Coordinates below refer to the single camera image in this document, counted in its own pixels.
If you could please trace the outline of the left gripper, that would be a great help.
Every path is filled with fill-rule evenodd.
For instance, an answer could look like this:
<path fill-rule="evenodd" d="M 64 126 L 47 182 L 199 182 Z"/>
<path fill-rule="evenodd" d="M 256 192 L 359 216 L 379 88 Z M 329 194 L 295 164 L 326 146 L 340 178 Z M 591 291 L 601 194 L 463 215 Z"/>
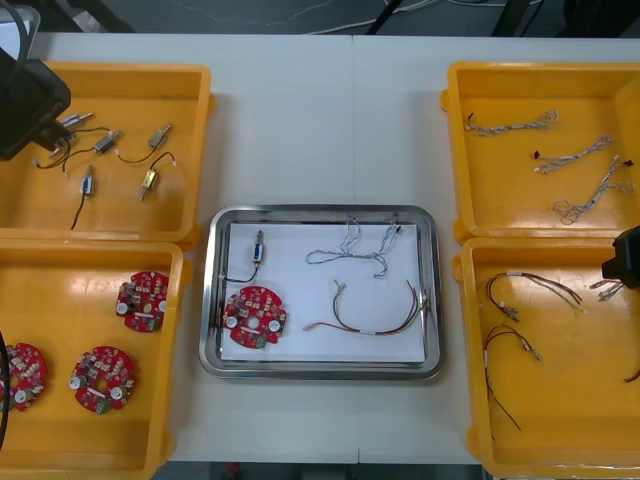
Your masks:
<path fill-rule="evenodd" d="M 1 51 L 1 160 L 16 157 L 30 143 L 53 152 L 72 132 L 58 117 L 71 104 L 64 81 L 40 60 L 17 61 Z"/>

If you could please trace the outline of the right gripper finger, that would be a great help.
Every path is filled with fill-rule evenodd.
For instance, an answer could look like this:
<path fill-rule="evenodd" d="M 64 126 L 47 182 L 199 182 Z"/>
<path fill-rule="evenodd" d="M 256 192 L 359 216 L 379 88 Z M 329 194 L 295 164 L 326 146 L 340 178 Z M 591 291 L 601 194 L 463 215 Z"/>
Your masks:
<path fill-rule="evenodd" d="M 639 266 L 626 257 L 617 256 L 601 265 L 602 277 L 620 281 L 629 289 L 639 288 Z"/>
<path fill-rule="evenodd" d="M 622 232 L 613 242 L 617 260 L 633 260 L 639 256 L 640 231 L 628 229 Z"/>

